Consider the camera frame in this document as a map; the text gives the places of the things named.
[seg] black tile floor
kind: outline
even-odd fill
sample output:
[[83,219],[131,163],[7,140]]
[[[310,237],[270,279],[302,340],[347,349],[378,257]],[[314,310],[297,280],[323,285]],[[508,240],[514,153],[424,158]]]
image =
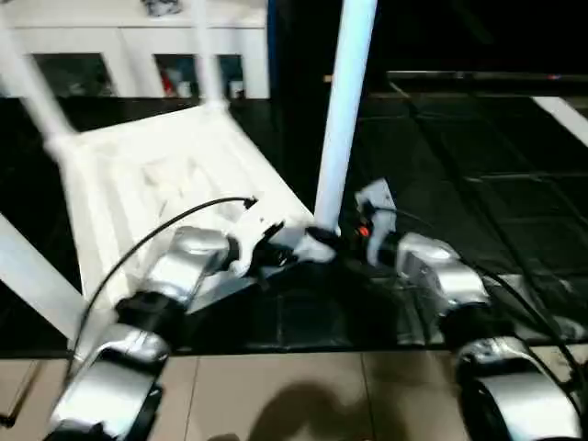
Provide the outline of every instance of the black tile floor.
[[[568,337],[583,339],[588,206],[582,190],[588,183],[588,149],[527,98],[415,98],[413,103],[407,107],[391,98],[362,103],[344,216],[353,212],[354,191],[386,177],[400,208],[433,223],[435,235],[470,259],[518,273],[520,262],[509,244],[518,250],[537,283],[548,289],[540,301],[578,325],[580,331]],[[110,98],[62,102],[79,130],[193,104]],[[5,99],[0,107],[6,115],[0,211],[79,288],[57,168],[20,104]],[[283,106],[243,101],[231,109],[309,208],[325,110],[326,96]],[[408,220],[400,220],[400,228],[432,234]],[[5,287],[0,299],[0,356],[62,353],[64,339],[14,293]],[[337,268],[301,266],[273,281],[269,292],[250,288],[192,317],[184,351],[391,349],[399,345],[396,301]],[[416,345],[423,342],[422,336],[414,339]]]

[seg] floor tile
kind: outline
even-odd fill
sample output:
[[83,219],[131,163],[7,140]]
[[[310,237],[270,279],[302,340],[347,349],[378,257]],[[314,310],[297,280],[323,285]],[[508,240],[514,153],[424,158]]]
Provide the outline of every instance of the floor tile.
[[165,367],[164,400],[149,441],[184,441],[197,368],[195,356],[172,358]]
[[[588,359],[588,345],[568,345],[568,348],[578,363],[582,364]],[[570,378],[570,366],[557,347],[534,347],[533,351],[553,371],[558,379],[567,380]]]
[[187,441],[371,436],[359,354],[200,359]]
[[378,440],[467,440],[445,352],[363,355]]
[[31,364],[30,360],[0,361],[0,413],[11,411]]
[[0,431],[2,441],[37,441],[47,435],[49,417],[61,392],[65,362],[42,362],[40,375],[28,396],[17,423],[9,430]]

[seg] floor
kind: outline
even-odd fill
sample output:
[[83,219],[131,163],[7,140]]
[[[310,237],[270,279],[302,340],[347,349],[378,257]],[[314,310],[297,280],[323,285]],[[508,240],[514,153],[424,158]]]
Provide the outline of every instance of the floor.
[[[571,348],[583,361],[588,346]],[[537,349],[564,378],[557,351]],[[17,424],[0,440],[41,440],[64,362],[41,361]],[[0,412],[36,365],[0,362]],[[467,440],[448,353],[393,352],[178,357],[150,441]]]

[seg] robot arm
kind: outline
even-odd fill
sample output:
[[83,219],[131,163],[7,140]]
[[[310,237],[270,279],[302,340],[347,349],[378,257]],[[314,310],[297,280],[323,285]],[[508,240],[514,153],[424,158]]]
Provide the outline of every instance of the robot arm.
[[582,439],[574,403],[512,324],[497,317],[480,276],[455,250],[409,233],[399,241],[396,272],[433,294],[473,441]]
[[48,441],[143,441],[163,396],[157,381],[178,344],[178,324],[207,275],[238,250],[220,232],[182,227],[147,271],[58,400]]

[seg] white cabinet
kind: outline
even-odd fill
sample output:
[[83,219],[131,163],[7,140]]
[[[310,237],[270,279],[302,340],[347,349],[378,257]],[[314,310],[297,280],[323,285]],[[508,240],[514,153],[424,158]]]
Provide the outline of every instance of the white cabinet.
[[[135,68],[143,96],[165,96],[160,55],[191,55],[194,37],[191,28],[124,28],[121,30]],[[227,74],[224,60],[238,57],[248,98],[267,98],[269,80],[266,30],[257,28],[212,28],[209,30],[212,50],[220,59],[221,74]]]
[[[105,83],[112,87],[114,96],[138,96],[139,89],[130,68],[130,61],[121,43],[117,28],[20,28],[17,38],[24,49],[34,55],[51,55],[51,57],[37,57],[41,71],[48,66],[55,72],[59,69],[60,57],[63,70],[77,80],[78,84],[92,81],[84,79],[92,69],[96,75],[101,75],[103,63],[106,70]],[[95,64],[84,69],[84,64]],[[54,80],[48,78],[50,85]]]
[[[15,0],[1,7],[25,50],[50,66],[42,71],[59,70],[61,59],[63,70],[83,77],[90,60],[115,96],[169,95],[162,65],[196,52],[187,11],[151,18],[141,0]],[[230,66],[223,75],[231,87],[242,81],[246,97],[269,97],[266,0],[209,0],[208,12],[212,49],[222,70]],[[18,95],[17,81],[8,83],[9,94]]]

